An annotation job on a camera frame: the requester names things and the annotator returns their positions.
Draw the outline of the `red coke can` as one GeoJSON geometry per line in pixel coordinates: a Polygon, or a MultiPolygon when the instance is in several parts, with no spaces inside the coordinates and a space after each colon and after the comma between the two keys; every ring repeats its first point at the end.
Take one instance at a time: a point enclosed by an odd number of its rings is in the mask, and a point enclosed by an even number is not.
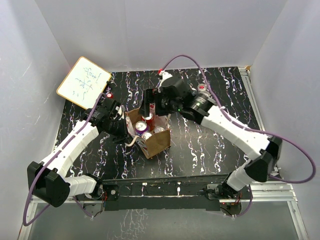
{"type": "Polygon", "coordinates": [[[150,128],[154,127],[154,115],[152,112],[149,113],[149,116],[141,116],[141,119],[147,123],[150,128]]]}

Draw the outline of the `red-tab soda can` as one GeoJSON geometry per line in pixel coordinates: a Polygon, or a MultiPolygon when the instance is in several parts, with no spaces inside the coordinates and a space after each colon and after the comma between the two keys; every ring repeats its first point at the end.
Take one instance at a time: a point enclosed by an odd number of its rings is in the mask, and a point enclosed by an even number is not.
{"type": "Polygon", "coordinates": [[[199,84],[199,85],[197,86],[197,90],[198,90],[199,92],[206,92],[206,91],[208,90],[208,88],[207,88],[207,86],[206,86],[205,84],[201,83],[201,84],[199,84]]]}

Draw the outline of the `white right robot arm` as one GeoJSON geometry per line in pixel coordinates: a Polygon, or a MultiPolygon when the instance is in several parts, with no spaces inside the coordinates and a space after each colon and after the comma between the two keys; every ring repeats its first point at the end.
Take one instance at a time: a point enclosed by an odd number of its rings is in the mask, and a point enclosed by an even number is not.
{"type": "Polygon", "coordinates": [[[166,71],[160,73],[159,87],[143,91],[139,114],[147,117],[150,105],[154,105],[157,116],[179,113],[185,119],[206,127],[222,135],[240,148],[249,158],[242,166],[229,173],[222,184],[207,193],[212,196],[235,198],[241,190],[252,182],[264,183],[276,165],[283,141],[254,132],[229,114],[213,100],[203,84],[194,93],[183,79],[166,71]]]}

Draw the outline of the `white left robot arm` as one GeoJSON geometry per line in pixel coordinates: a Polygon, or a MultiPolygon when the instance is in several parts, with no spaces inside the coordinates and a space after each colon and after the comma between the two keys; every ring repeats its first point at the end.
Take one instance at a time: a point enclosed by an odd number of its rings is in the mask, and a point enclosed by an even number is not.
{"type": "Polygon", "coordinates": [[[130,139],[124,107],[112,98],[105,98],[102,103],[89,108],[50,155],[39,163],[33,161],[29,164],[28,196],[38,197],[53,207],[83,194],[93,200],[99,199],[104,188],[97,177],[89,173],[68,177],[67,173],[78,156],[101,133],[112,136],[115,144],[125,144],[130,139]]]}

